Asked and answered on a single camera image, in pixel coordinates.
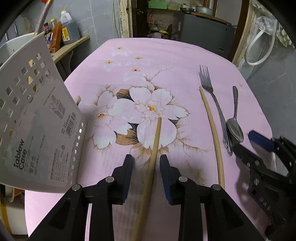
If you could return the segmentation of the wooden chopstick by fork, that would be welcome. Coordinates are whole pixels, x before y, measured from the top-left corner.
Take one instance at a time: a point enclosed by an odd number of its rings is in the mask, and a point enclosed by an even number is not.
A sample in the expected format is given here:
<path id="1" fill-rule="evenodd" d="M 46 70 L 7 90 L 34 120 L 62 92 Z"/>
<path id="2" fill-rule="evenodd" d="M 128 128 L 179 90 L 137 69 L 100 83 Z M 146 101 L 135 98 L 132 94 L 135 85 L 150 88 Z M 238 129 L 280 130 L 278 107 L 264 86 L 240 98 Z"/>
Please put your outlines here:
<path id="1" fill-rule="evenodd" d="M 201 98 L 204 102 L 204 106 L 206 109 L 206 113 L 208 116 L 211 132 L 212 132 L 212 138 L 213 138 L 215 154 L 216 154 L 219 185 L 224 189 L 225 188 L 225 176 L 224 176 L 223 157 L 222 157 L 221 146 L 220 146 L 220 141 L 219 141 L 215 121 L 214 121 L 210 106 L 208 104 L 207 98 L 206 98 L 203 88 L 201 86 L 199 87 L 199 92 L 200 92 Z"/>

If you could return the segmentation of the large dark vinegar jug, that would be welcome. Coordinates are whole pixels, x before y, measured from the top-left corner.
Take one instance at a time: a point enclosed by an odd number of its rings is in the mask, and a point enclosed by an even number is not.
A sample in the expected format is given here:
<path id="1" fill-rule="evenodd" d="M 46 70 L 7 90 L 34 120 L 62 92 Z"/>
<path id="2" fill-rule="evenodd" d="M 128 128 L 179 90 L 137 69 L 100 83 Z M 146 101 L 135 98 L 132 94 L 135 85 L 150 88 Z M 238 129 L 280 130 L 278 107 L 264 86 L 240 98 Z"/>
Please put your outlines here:
<path id="1" fill-rule="evenodd" d="M 64 9 L 61 11 L 60 22 L 62 24 L 62 40 L 64 45 L 69 45 L 80 39 L 77 23 Z"/>

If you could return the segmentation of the orange sauce pouch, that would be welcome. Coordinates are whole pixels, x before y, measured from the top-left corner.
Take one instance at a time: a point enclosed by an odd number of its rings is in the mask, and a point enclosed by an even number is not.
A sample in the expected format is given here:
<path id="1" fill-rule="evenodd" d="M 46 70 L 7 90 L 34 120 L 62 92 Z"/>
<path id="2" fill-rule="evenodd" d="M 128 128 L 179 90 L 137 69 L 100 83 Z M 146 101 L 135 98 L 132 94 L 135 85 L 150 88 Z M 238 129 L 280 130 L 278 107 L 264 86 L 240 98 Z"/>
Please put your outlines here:
<path id="1" fill-rule="evenodd" d="M 58 22 L 53 28 L 52 39 L 50 43 L 50 51 L 56 53 L 60 49 L 60 44 L 62 41 L 62 24 Z"/>

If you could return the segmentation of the white perforated utensil holder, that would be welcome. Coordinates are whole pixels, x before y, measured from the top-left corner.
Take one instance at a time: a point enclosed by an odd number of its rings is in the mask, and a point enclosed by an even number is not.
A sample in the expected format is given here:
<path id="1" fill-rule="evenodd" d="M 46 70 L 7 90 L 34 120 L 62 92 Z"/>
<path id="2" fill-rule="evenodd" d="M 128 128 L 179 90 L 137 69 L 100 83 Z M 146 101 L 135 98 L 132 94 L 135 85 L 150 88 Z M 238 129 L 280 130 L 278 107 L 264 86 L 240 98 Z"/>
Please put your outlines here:
<path id="1" fill-rule="evenodd" d="M 66 192 L 77 182 L 86 125 L 43 34 L 1 46 L 1 184 Z"/>

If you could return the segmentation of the wooden chopstick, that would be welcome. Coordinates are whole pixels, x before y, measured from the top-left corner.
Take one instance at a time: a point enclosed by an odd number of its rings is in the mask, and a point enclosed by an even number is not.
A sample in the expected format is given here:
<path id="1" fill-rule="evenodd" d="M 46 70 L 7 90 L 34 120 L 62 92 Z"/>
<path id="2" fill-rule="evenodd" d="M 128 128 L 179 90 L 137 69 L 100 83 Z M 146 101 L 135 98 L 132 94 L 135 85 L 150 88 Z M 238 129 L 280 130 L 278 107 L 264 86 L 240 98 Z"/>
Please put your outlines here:
<path id="1" fill-rule="evenodd" d="M 201 86 L 199 87 L 199 92 L 200 92 L 201 98 L 204 102 L 204 106 L 206 109 L 206 113 L 208 116 L 211 132 L 212 132 L 212 138 L 213 138 L 215 154 L 216 154 L 219 185 L 224 189 L 225 188 L 225 176 L 224 176 L 223 157 L 222 157 L 221 146 L 220 146 L 220 141 L 219 141 L 215 121 L 214 121 L 210 106 L 208 104 L 207 98 L 206 98 L 203 88 Z"/>
<path id="2" fill-rule="evenodd" d="M 159 139 L 161 134 L 161 126 L 162 126 L 162 118 L 158 118 L 156 133 L 154 137 L 154 145 L 152 149 L 152 154 L 150 158 L 150 162 L 147 168 L 147 177 L 144 185 L 144 193 L 142 196 L 142 200 L 140 203 L 139 214 L 137 217 L 137 221 L 135 224 L 135 229 L 132 235 L 132 241 L 138 241 L 142 238 L 142 232 L 144 229 L 144 224 L 146 220 L 146 216 L 149 210 L 149 202 L 151 200 L 152 195 L 152 184 L 154 180 L 154 173 L 155 173 L 155 166 L 157 161 L 158 155 L 158 146 L 159 146 Z"/>
<path id="3" fill-rule="evenodd" d="M 53 4 L 53 0 L 47 0 L 47 2 L 45 3 L 45 6 L 43 7 L 43 10 L 41 12 L 41 15 L 39 17 L 39 20 L 37 22 L 37 25 L 35 27 L 35 31 L 34 31 L 34 36 L 37 36 L 41 33 L 42 29 L 43 29 L 43 24 L 46 20 L 46 17 L 48 15 L 48 12 L 50 10 L 51 5 Z"/>

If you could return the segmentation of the pink floral table cloth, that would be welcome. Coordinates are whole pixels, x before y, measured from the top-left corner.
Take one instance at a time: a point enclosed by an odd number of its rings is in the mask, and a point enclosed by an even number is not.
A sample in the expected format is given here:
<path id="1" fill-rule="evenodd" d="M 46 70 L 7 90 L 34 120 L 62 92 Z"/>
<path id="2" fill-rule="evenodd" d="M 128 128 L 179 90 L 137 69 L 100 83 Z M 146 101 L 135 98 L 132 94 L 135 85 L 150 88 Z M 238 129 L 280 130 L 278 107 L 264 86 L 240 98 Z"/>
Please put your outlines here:
<path id="1" fill-rule="evenodd" d="M 120 166 L 126 154 L 134 169 L 125 204 L 113 207 L 116 240 L 131 240 L 158 118 L 158 154 L 197 184 L 218 182 L 212 132 L 199 92 L 199 67 L 207 66 L 217 100 L 206 94 L 218 135 L 218 109 L 234 112 L 233 86 L 239 91 L 238 122 L 272 136 L 268 121 L 245 79 L 228 60 L 203 48 L 163 39 L 127 38 L 105 42 L 65 80 L 88 119 L 77 181 L 96 184 Z"/>

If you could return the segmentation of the wooden door frame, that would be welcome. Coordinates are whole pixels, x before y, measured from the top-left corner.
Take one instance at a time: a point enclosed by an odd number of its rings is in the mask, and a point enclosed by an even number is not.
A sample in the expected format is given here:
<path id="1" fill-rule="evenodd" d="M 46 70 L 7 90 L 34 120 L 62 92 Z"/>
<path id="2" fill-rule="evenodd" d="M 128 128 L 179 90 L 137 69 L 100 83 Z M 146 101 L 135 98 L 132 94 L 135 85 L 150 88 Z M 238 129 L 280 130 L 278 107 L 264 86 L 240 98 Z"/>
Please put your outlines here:
<path id="1" fill-rule="evenodd" d="M 250 29 L 253 9 L 251 1 L 165 1 L 167 9 L 149 9 L 148 1 L 119 1 L 123 37 L 160 37 L 173 41 L 175 13 L 185 13 L 213 20 L 235 28 L 234 40 L 227 60 L 237 64 Z M 213 16 L 196 12 L 196 6 L 213 10 Z"/>

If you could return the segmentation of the small silver spoon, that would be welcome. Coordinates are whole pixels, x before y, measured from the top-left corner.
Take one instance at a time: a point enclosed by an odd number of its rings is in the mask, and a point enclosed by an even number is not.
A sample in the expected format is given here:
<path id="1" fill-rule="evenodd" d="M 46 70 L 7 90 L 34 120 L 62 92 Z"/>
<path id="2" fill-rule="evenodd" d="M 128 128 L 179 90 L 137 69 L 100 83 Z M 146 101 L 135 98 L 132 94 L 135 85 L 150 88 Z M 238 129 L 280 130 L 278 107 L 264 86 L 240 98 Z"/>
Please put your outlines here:
<path id="1" fill-rule="evenodd" d="M 226 121 L 227 128 L 231 135 L 237 142 L 242 143 L 244 141 L 243 131 L 237 121 L 237 109 L 238 109 L 238 89 L 233 86 L 233 98 L 234 98 L 234 115 L 232 118 Z"/>

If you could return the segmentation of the dark soy sauce bottle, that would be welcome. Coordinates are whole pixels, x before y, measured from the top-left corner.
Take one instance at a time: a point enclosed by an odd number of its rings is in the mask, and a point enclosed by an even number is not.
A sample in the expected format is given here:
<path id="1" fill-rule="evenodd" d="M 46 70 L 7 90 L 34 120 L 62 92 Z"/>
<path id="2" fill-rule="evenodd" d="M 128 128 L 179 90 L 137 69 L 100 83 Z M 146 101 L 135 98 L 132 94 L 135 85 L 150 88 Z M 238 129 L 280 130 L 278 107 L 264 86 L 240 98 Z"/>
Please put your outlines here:
<path id="1" fill-rule="evenodd" d="M 50 26 L 49 26 L 49 24 L 47 22 L 44 23 L 44 28 L 45 28 L 44 37 L 45 37 L 46 43 L 50 44 L 52 30 L 51 30 L 51 28 L 50 28 Z"/>

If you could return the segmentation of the green box on shelf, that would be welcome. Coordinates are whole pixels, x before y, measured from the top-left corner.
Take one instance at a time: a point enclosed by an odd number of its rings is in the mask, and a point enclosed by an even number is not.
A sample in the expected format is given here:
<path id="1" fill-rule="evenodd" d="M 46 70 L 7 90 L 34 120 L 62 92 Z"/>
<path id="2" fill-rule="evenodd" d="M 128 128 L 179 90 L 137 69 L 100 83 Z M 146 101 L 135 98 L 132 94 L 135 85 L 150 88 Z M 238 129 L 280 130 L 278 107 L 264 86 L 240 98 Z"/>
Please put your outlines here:
<path id="1" fill-rule="evenodd" d="M 167 9 L 167 2 L 165 1 L 148 1 L 149 9 Z"/>

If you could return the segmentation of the grey metal cabinet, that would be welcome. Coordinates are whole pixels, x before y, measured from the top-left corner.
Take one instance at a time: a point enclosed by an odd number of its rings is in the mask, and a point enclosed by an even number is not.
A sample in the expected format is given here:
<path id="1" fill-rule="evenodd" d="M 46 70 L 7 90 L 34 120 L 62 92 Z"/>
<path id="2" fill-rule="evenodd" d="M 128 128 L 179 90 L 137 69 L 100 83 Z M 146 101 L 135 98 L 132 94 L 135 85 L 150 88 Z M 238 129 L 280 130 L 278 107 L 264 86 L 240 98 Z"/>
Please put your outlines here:
<path id="1" fill-rule="evenodd" d="M 173 33 L 179 42 L 196 45 L 227 58 L 234 40 L 235 28 L 199 16 L 175 13 Z"/>

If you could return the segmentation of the cream rubber gloves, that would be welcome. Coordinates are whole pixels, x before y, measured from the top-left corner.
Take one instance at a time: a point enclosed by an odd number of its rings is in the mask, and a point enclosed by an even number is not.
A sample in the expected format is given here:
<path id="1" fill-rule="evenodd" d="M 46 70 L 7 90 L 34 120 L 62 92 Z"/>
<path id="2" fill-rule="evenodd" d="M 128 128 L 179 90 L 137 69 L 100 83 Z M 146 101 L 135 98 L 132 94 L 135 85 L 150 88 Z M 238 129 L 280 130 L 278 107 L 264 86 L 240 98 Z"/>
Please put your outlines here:
<path id="1" fill-rule="evenodd" d="M 278 28 L 276 30 L 276 36 L 284 47 L 292 46 L 295 48 L 290 37 L 280 23 L 278 24 Z"/>

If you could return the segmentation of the aluminium pot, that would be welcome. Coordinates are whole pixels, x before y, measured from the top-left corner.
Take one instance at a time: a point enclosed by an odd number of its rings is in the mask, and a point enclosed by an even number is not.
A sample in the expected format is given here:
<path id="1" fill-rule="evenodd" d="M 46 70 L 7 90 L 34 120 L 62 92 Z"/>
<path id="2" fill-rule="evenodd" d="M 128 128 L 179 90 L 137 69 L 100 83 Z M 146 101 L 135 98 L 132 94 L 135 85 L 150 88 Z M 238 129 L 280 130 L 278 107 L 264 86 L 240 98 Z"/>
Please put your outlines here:
<path id="1" fill-rule="evenodd" d="M 203 15 L 213 16 L 213 10 L 204 6 L 196 6 L 196 12 Z"/>

